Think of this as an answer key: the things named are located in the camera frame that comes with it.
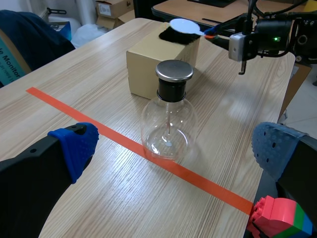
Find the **wooden table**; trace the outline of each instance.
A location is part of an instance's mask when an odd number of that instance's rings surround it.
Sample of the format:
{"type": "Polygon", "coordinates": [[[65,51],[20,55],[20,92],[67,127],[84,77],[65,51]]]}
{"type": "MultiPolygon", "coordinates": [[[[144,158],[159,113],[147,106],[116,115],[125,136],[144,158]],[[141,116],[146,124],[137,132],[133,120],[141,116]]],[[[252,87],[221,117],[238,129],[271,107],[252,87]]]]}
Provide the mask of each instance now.
{"type": "MultiPolygon", "coordinates": [[[[18,155],[50,130],[76,123],[25,92],[34,86],[140,142],[147,99],[129,92],[125,52],[158,22],[134,19],[0,89],[0,158],[18,155]]],[[[294,56],[256,58],[244,76],[228,52],[201,39],[196,148],[184,167],[253,201],[262,174],[253,128],[277,121],[294,56]]],[[[104,136],[82,176],[57,202],[41,237],[242,237],[248,215],[104,136]]]]}
{"type": "MultiPolygon", "coordinates": [[[[291,4],[268,0],[258,0],[258,8],[262,12],[283,10],[291,4]]],[[[304,6],[298,6],[292,11],[303,11],[304,6]]],[[[226,7],[215,7],[187,0],[167,0],[153,7],[153,14],[163,18],[186,18],[207,25],[217,23],[204,21],[207,18],[213,21],[225,22],[242,13],[248,12],[248,0],[237,0],[226,7]]]]}

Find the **red lego block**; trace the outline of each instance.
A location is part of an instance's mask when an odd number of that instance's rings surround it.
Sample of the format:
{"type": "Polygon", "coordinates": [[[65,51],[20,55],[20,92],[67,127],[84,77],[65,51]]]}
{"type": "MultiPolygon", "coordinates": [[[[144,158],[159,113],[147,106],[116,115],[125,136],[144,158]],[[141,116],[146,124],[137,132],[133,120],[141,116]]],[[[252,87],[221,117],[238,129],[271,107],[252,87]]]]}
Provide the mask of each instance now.
{"type": "Polygon", "coordinates": [[[273,237],[293,226],[296,202],[286,198],[261,198],[254,206],[254,212],[249,218],[247,229],[255,238],[260,232],[252,221],[269,237],[273,237]]]}

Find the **glass bottle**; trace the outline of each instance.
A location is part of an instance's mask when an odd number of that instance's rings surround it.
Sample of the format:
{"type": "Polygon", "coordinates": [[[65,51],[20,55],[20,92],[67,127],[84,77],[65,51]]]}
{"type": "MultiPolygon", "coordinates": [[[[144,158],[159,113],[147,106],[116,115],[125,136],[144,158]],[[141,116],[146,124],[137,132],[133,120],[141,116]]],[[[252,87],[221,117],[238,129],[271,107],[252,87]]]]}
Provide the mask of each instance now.
{"type": "Polygon", "coordinates": [[[143,109],[142,144],[155,158],[181,159],[197,136],[197,114],[185,99],[186,81],[192,78],[194,69],[180,60],[166,60],[156,66],[156,74],[158,97],[143,109]]]}

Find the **white floor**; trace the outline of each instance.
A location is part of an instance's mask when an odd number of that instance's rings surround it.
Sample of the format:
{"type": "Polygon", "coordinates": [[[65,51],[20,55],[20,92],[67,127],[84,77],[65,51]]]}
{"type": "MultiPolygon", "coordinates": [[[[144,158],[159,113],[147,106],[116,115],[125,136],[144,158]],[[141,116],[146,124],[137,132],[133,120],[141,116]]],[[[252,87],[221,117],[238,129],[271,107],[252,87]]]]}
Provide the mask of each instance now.
{"type": "Polygon", "coordinates": [[[316,76],[317,65],[314,65],[287,107],[287,119],[280,122],[317,139],[317,87],[312,85],[316,76]]]}

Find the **metal bottle cap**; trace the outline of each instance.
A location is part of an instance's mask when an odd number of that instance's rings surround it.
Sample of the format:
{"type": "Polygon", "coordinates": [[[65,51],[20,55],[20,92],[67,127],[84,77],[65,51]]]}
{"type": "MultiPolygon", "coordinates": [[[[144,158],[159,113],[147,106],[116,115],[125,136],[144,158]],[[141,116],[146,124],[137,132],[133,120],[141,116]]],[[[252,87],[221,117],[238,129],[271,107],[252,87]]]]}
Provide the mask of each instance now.
{"type": "Polygon", "coordinates": [[[194,69],[186,62],[171,59],[159,63],[155,68],[155,73],[161,80],[180,83],[191,79],[194,69]]]}

